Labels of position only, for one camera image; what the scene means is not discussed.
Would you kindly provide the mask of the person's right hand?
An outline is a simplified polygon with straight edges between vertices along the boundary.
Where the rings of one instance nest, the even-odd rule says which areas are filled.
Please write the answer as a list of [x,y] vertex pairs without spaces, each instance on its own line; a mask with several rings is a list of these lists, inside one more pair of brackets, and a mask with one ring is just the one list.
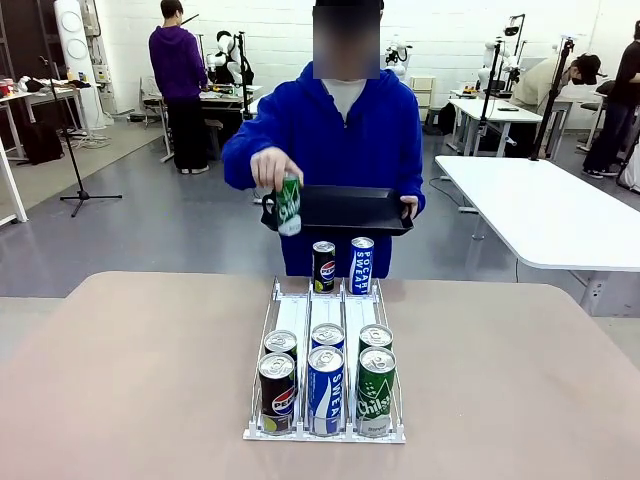
[[255,153],[250,160],[253,180],[258,187],[281,191],[287,175],[296,177],[304,184],[304,174],[296,163],[281,149],[265,148]]

